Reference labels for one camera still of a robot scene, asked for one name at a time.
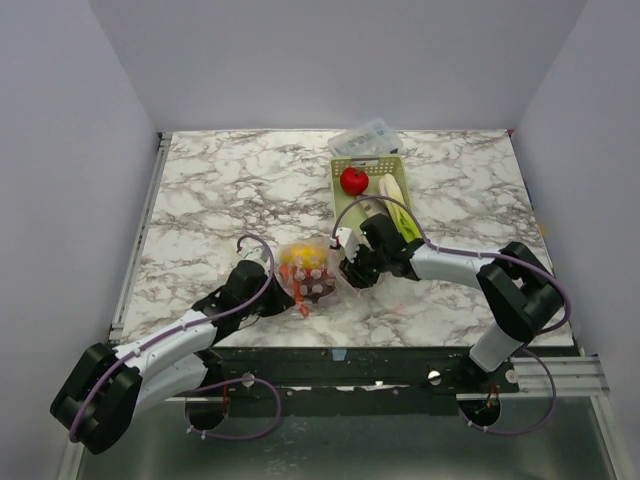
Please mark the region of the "yellow fake pepper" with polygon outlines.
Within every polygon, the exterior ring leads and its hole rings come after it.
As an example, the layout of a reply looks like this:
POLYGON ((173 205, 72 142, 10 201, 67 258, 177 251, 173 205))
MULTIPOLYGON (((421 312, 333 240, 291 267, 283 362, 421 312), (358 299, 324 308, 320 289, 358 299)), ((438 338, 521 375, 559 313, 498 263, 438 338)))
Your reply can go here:
POLYGON ((327 249, 312 242, 297 242, 286 245, 279 254, 281 264, 301 268, 321 267, 327 261, 327 249))

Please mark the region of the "red fake apple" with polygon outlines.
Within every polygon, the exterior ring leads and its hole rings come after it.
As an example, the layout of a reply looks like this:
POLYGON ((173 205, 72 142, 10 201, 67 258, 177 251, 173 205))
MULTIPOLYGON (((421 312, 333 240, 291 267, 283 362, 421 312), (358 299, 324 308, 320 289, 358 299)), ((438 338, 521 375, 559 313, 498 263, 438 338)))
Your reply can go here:
POLYGON ((348 167, 341 173, 339 183, 345 194, 357 197, 367 190, 369 176, 364 170, 348 167))

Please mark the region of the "clear plastic organizer box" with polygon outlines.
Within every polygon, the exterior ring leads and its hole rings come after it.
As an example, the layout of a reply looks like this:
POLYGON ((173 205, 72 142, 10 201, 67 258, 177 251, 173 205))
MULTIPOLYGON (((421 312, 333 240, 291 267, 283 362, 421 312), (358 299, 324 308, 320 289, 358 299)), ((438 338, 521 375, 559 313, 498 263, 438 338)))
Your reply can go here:
POLYGON ((395 129, 377 118, 331 137, 327 145, 334 156, 355 157, 396 154, 403 142, 395 129))

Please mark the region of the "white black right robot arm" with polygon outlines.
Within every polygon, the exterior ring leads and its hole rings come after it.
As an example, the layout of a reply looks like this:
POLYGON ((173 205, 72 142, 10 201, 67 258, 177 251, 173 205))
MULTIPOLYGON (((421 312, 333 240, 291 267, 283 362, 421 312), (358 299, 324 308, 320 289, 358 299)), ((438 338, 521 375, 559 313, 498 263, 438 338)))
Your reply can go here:
POLYGON ((566 306, 555 278, 520 242, 490 252, 432 247, 421 239, 407 241, 390 218, 378 214, 360 225, 363 243, 349 228, 339 227, 331 247, 341 250, 339 270, 355 289, 374 286, 389 273, 412 281, 444 281, 481 291, 494 323, 470 348, 460 379, 480 392, 496 380, 496 370, 543 332, 566 306))

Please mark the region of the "dark purple fake food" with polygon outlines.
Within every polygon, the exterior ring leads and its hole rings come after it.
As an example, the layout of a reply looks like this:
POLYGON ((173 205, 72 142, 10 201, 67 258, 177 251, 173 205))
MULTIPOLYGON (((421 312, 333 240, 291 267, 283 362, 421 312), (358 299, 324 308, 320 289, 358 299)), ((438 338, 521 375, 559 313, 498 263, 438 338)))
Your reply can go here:
POLYGON ((326 297, 334 292, 334 279, 326 270, 311 270, 306 273, 306 279, 302 282, 301 287, 304 299, 317 303, 321 298, 326 297))

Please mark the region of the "grey fake fish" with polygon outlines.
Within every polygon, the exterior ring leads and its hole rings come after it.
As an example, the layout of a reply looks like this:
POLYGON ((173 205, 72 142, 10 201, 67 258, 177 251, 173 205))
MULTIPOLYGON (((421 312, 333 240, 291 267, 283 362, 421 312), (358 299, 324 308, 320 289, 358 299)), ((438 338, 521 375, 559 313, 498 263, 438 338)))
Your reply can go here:
POLYGON ((358 205, 367 218, 372 218, 376 215, 389 216, 389 211, 381 200, 364 195, 358 196, 357 199, 359 200, 358 205))

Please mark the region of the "green fake vegetable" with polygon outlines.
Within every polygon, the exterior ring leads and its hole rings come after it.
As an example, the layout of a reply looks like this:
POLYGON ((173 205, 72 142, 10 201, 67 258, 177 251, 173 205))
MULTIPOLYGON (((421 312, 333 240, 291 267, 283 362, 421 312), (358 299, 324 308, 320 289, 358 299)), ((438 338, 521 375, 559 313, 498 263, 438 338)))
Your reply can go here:
POLYGON ((421 233, 407 211, 403 208, 406 202, 395 177, 385 174, 378 181, 379 194, 384 196, 383 203, 387 208, 397 231, 406 242, 419 239, 421 233))

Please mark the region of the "clear zip top bag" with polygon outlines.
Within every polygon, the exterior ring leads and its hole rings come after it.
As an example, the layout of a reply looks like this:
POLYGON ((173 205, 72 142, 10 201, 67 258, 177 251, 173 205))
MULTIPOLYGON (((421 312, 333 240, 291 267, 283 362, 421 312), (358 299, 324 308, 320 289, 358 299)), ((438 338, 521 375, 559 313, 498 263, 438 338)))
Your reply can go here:
POLYGON ((375 253, 349 234, 346 241, 336 235, 285 245, 276 257, 276 274, 299 314, 307 318, 314 307, 373 287, 382 268, 375 253))

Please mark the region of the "green perforated plastic basket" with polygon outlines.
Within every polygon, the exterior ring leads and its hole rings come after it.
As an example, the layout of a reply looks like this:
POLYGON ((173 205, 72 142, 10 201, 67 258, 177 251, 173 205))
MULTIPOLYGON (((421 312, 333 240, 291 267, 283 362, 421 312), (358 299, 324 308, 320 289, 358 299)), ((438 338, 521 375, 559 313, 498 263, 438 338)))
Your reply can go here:
POLYGON ((329 176, 332 191, 332 207, 334 220, 353 202, 356 197, 345 193, 340 184, 343 171, 353 167, 356 170, 365 172, 369 178, 368 188, 364 191, 364 196, 374 196, 374 206, 380 207, 390 215, 385 202, 378 198, 381 195, 379 181, 385 175, 394 177, 402 194, 404 204, 412 208, 411 195, 407 186, 407 178, 404 162, 400 155, 379 155, 379 156, 357 156, 357 157, 333 157, 329 160, 329 176))

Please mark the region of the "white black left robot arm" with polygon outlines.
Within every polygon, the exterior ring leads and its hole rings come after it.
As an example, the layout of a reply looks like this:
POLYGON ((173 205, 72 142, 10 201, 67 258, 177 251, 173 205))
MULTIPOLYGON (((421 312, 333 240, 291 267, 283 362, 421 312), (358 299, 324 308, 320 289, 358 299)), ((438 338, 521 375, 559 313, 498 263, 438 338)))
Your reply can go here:
POLYGON ((256 261, 242 260, 226 282, 158 332, 128 344, 87 348, 54 397, 51 415, 73 442, 99 454, 144 410, 185 391, 214 393, 220 368, 206 350, 250 316, 278 315, 294 299, 256 261))

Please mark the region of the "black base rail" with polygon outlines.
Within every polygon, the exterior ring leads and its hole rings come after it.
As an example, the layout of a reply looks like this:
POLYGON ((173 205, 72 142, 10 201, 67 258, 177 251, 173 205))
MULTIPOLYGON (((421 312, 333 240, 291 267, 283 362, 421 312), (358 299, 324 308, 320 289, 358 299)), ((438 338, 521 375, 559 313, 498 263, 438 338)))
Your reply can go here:
POLYGON ((205 416, 448 416, 461 398, 519 390, 511 361, 483 373, 462 347, 215 347, 205 364, 214 389, 180 397, 205 416))

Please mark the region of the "orange fake carrot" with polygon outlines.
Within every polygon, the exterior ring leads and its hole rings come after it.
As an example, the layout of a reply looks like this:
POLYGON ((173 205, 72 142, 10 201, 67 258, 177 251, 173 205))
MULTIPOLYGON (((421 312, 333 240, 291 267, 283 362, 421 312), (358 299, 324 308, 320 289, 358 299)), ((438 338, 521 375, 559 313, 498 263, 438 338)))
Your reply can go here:
POLYGON ((291 264, 283 264, 279 269, 282 285, 289 292, 294 302, 304 318, 309 316, 309 308, 304 303, 302 294, 302 282, 306 279, 306 270, 291 264))

